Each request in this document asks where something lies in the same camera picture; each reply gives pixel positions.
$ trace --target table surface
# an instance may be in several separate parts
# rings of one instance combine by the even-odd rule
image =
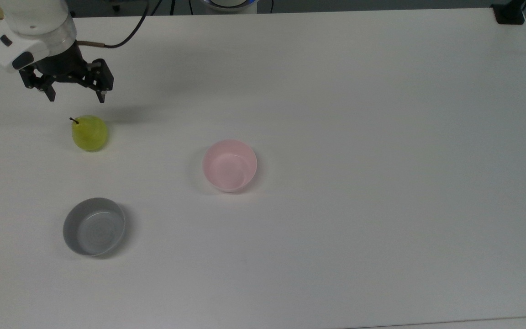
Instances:
[[[116,43],[135,17],[76,19]],[[526,316],[526,24],[491,9],[149,17],[114,90],[0,68],[0,328],[337,329]],[[68,117],[110,140],[79,150]],[[250,144],[217,192],[201,160]],[[104,196],[125,241],[65,246]]]

